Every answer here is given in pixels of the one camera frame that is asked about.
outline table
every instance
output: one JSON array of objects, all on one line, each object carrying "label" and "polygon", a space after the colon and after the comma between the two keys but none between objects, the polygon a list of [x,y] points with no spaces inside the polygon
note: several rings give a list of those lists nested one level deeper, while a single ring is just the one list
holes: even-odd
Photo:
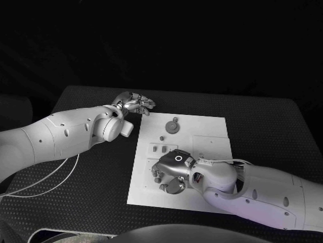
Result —
[{"label": "table", "polygon": [[[53,113],[110,104],[127,89],[66,87]],[[156,101],[153,112],[218,116],[226,119],[234,158],[273,167],[323,184],[323,157],[296,103],[288,99],[134,90]],[[141,115],[128,114],[134,124],[128,138],[95,145],[79,156],[65,183],[32,198],[6,197],[0,206],[0,227],[6,242],[26,242],[41,228],[118,235],[159,224],[221,227],[273,242],[323,242],[323,233],[273,229],[234,215],[127,205]],[[22,194],[52,188],[69,173],[77,158]],[[51,173],[61,161],[38,164],[17,172],[9,191]]]}]

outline black background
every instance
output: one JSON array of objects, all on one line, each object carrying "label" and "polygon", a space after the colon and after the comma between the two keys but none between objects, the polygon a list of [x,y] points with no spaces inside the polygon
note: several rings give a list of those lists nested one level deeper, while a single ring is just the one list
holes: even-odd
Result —
[{"label": "black background", "polygon": [[323,1],[33,2],[0,4],[0,93],[33,121],[68,85],[290,98],[323,153]]}]

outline white board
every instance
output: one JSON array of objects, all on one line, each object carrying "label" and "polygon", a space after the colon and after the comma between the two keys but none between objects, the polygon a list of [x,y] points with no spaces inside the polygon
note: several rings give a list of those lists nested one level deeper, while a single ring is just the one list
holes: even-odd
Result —
[{"label": "white board", "polygon": [[[164,125],[175,117],[180,129],[176,134],[169,134]],[[143,116],[127,204],[229,214],[212,207],[192,188],[177,195],[167,194],[159,189],[160,184],[154,182],[150,169],[164,154],[160,152],[162,146],[167,147],[166,153],[177,148],[196,156],[195,159],[199,153],[205,158],[231,159],[225,118],[153,112],[150,116]],[[173,177],[164,176],[162,184],[167,184],[172,179]]]}]

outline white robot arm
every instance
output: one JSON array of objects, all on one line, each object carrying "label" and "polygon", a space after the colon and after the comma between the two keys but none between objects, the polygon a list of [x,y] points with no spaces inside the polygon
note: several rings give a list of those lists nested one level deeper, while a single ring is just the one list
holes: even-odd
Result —
[{"label": "white robot arm", "polygon": [[[213,207],[242,218],[273,228],[323,232],[323,185],[234,160],[195,160],[188,152],[173,150],[151,168],[154,177],[175,176],[160,189],[179,194],[188,181]],[[244,182],[238,192],[237,180]]]},{"label": "white robot arm", "polygon": [[23,128],[0,132],[0,183],[23,168],[69,158],[95,144],[128,137],[134,125],[128,112],[149,115],[147,97],[124,92],[111,105],[58,112]]}]

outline black tabletop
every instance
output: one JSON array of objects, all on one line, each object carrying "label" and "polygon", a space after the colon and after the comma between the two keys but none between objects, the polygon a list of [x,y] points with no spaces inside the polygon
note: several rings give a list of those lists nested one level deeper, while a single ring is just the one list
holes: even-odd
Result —
[{"label": "black tabletop", "polygon": [[[69,86],[53,113],[110,104],[126,89]],[[323,184],[323,157],[296,103],[288,99],[215,94],[128,90],[156,101],[153,112],[226,119],[234,158],[283,170]],[[235,215],[127,205],[141,115],[128,114],[134,124],[128,138],[95,145],[79,156],[65,183],[32,198],[6,197],[0,206],[0,227],[6,242],[26,242],[41,228],[118,235],[159,224],[221,227],[273,242],[323,242],[323,233],[270,228]],[[52,188],[68,175],[77,158],[22,195]],[[17,172],[9,191],[42,179],[61,161],[41,163]]]}]

